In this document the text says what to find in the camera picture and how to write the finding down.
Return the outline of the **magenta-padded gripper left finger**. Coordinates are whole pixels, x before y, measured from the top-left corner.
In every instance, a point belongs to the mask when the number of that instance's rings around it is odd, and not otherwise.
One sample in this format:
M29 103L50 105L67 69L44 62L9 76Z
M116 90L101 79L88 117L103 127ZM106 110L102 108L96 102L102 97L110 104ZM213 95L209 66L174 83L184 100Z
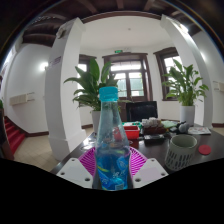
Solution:
M92 188L96 174L95 148L87 150L79 158L70 158L57 176L83 188Z

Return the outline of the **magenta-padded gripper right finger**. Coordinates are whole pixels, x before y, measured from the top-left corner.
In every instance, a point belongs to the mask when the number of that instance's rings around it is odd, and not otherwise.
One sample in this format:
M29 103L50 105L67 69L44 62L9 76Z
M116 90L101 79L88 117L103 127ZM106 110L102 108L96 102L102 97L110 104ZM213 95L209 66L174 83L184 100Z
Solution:
M137 149L131 147L129 171L134 188L141 188L168 176L166 170L155 158L147 159Z

